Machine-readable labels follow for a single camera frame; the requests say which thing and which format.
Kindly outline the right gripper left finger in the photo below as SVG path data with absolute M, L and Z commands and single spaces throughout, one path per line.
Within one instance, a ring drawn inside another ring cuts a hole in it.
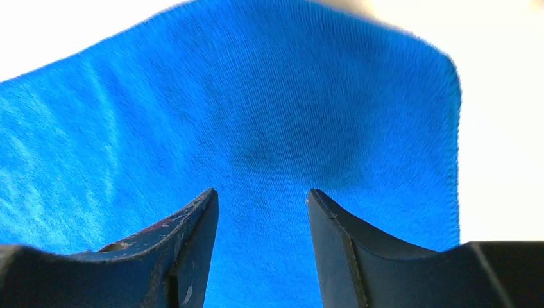
M 202 307 L 218 195 L 207 189 L 153 225 L 92 252 L 1 247 L 2 307 Z

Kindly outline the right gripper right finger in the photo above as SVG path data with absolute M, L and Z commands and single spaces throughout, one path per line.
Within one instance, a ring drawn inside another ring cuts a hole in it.
M 541 241 L 472 241 L 445 252 L 405 242 L 307 198 L 324 307 L 542 307 Z

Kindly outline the blue towel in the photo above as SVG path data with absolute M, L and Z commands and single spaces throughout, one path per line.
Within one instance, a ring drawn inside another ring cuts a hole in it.
M 1 241 L 95 250 L 219 195 L 206 307 L 320 307 L 306 198 L 459 243 L 450 59 L 308 1 L 194 1 L 1 84 Z

